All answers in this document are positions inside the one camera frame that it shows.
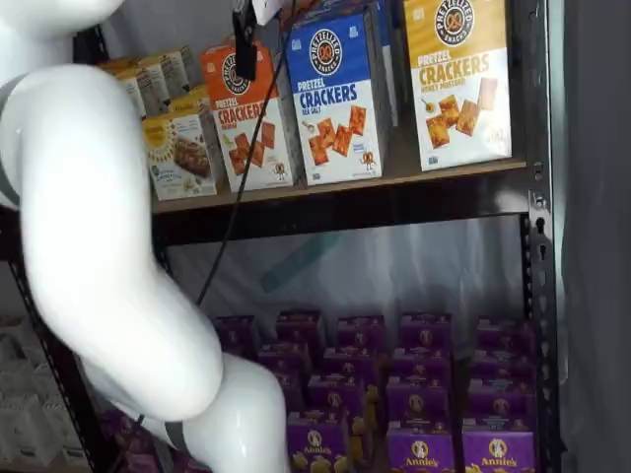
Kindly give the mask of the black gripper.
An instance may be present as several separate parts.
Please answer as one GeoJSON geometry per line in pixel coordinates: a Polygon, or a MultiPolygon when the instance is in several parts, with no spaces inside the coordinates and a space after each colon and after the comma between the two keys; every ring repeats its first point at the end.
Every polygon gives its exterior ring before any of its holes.
{"type": "Polygon", "coordinates": [[[253,42],[257,25],[251,0],[232,0],[232,23],[236,43],[236,75],[244,80],[256,78],[257,47],[253,42]]]}

